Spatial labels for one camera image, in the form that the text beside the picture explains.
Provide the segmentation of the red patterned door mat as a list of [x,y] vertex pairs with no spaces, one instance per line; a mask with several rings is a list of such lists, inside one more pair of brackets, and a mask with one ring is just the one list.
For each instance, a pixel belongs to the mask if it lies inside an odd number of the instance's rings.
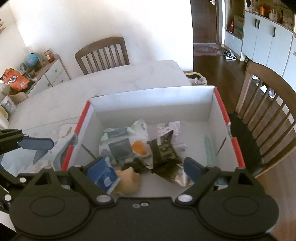
[[194,44],[194,56],[222,56],[222,48],[212,43]]

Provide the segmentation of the pink printed snack packet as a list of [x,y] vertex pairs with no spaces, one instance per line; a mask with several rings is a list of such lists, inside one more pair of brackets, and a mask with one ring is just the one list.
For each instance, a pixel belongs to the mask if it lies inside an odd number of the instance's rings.
[[186,150],[187,145],[181,140],[181,122],[179,120],[157,124],[156,129],[159,137],[172,131],[171,144],[175,150],[178,152],[184,152]]

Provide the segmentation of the wooden chair right of table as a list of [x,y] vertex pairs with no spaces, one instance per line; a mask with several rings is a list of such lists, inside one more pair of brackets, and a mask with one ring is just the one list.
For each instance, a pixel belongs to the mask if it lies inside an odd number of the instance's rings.
[[295,150],[295,91],[276,72],[250,61],[229,114],[244,165],[259,177]]

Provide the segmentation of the blue wet wipes pack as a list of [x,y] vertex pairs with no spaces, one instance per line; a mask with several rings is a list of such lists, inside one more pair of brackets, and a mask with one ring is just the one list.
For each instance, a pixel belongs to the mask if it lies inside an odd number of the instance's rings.
[[87,177],[107,194],[111,194],[120,181],[109,157],[100,157],[94,160],[86,169]]

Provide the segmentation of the pair of sneakers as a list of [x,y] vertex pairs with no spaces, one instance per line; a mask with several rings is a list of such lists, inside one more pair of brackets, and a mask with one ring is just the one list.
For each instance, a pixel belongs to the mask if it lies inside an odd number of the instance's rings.
[[233,53],[231,52],[231,50],[226,50],[226,51],[224,51],[224,52],[223,52],[223,56],[224,56],[227,60],[233,60],[233,61],[237,60],[236,55],[233,54]]

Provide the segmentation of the teal plastic stick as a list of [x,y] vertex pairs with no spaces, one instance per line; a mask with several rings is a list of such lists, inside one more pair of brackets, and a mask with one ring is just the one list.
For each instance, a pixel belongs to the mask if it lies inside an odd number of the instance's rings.
[[204,145],[205,145],[206,156],[207,156],[207,165],[215,166],[216,164],[215,164],[214,154],[211,148],[211,142],[207,135],[204,136]]

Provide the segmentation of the blue globe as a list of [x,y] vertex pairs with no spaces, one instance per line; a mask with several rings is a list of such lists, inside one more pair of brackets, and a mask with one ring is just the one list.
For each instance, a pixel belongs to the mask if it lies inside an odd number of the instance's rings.
[[38,64],[38,62],[39,62],[38,56],[35,53],[31,53],[25,59],[24,64],[27,67],[34,67],[34,66],[36,66]]

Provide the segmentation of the clear bag with dark contents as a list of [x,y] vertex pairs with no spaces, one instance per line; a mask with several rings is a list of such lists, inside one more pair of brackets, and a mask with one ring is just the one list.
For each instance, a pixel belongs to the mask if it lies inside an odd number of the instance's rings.
[[121,171],[127,170],[128,168],[133,168],[135,173],[144,173],[149,170],[146,164],[139,158],[134,158],[132,162],[127,162],[121,167]]

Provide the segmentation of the small white side cabinet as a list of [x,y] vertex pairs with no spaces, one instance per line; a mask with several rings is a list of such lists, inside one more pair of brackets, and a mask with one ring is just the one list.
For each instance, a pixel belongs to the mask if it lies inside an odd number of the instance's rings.
[[71,79],[59,55],[54,55],[54,58],[55,60],[52,63],[46,64],[37,72],[37,80],[34,81],[33,85],[26,92],[28,97],[39,94]]

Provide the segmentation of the black snack packet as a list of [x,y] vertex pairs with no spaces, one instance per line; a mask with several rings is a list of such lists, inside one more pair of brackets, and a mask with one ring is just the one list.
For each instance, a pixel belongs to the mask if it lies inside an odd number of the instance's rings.
[[152,151],[152,169],[181,163],[179,156],[171,144],[172,133],[173,132],[171,131],[161,137],[157,137],[152,141],[147,142]]

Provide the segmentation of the orange snack bag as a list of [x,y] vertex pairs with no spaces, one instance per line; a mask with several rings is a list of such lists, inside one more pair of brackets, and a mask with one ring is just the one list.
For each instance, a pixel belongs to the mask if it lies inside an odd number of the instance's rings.
[[30,81],[22,76],[20,73],[15,71],[13,68],[6,69],[1,80],[17,91],[22,91],[28,87]]

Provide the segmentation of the tan bread-shaped toy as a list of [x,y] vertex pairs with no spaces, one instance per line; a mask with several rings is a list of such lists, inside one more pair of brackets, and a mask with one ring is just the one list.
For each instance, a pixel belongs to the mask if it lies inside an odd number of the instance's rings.
[[115,173],[120,179],[114,189],[115,194],[124,196],[138,192],[140,189],[140,174],[136,173],[132,167],[117,170]]

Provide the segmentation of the silver foil snack bag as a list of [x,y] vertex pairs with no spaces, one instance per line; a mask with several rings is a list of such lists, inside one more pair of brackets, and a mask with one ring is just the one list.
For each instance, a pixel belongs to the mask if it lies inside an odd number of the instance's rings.
[[165,180],[180,185],[181,187],[187,187],[192,185],[192,181],[184,171],[184,167],[181,164],[167,165],[161,168],[152,169],[152,173],[157,174]]

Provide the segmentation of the red cardboard shoe box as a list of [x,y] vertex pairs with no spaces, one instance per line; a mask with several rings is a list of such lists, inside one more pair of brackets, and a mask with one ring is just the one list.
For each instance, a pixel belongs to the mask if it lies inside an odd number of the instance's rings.
[[187,145],[182,158],[207,166],[204,136],[211,142],[215,166],[223,171],[243,167],[236,138],[230,134],[230,118],[216,87],[182,86],[154,88],[96,96],[88,100],[75,129],[75,143],[68,147],[62,170],[85,166],[100,156],[99,144],[106,128],[123,128],[143,119],[150,139],[156,125],[181,122],[181,140]]

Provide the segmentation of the white tissue pack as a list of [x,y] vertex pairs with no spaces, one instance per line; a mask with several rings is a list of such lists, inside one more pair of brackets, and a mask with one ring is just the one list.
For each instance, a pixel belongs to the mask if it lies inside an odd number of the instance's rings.
[[99,144],[99,154],[108,157],[113,165],[125,164],[135,158],[151,156],[148,141],[147,124],[139,119],[128,127],[105,129]]

